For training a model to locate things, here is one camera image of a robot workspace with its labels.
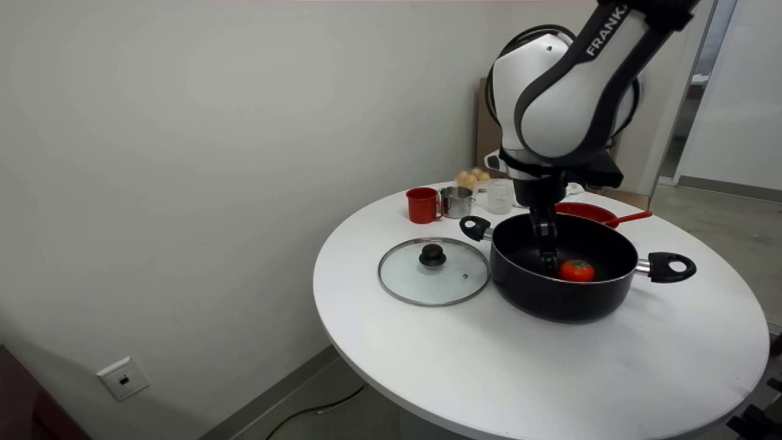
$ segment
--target table surface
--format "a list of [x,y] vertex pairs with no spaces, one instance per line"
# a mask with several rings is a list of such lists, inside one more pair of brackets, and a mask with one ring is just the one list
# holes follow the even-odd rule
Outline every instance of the table surface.
[[[566,200],[635,214],[593,194]],[[480,206],[473,214],[509,219]],[[467,439],[632,440],[696,431],[761,381],[764,316],[735,270],[689,232],[660,219],[619,232],[640,257],[692,257],[700,274],[684,283],[635,277],[625,303],[586,326],[533,319],[494,283],[464,303],[421,309],[384,291],[379,259],[411,237],[470,241],[454,220],[408,224],[406,195],[394,194],[328,237],[313,277],[315,305],[334,347],[375,390]],[[492,243],[471,246],[488,257]]]

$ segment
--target pot handle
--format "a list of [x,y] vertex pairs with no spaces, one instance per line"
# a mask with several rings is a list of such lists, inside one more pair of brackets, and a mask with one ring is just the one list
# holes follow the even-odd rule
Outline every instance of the pot handle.
[[459,220],[459,228],[467,237],[471,237],[473,243],[488,241],[492,237],[492,224],[487,219],[476,219],[476,215],[464,215]]
[[676,283],[696,274],[696,264],[684,255],[652,252],[648,263],[635,266],[648,274],[654,283]]

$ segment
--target electrical outlet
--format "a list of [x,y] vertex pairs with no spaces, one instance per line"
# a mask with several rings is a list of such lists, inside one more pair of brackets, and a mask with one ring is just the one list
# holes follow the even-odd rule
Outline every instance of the electrical outlet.
[[129,397],[150,387],[150,381],[141,376],[139,368],[129,357],[101,369],[98,380],[112,393],[114,401],[128,401]]

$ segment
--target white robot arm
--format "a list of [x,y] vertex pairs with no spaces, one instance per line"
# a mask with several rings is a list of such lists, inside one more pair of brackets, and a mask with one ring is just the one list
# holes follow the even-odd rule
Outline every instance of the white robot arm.
[[554,203],[569,182],[619,187],[608,139],[630,122],[632,82],[696,0],[598,0],[577,37],[533,27],[506,44],[487,82],[502,125],[499,170],[530,209],[541,255],[554,264]]

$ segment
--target glass lid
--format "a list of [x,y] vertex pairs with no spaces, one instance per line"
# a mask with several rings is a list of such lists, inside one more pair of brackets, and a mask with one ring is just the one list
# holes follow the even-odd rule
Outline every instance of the glass lid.
[[488,264],[480,250],[450,237],[401,243],[379,264],[384,288],[408,303],[450,305],[488,283]]

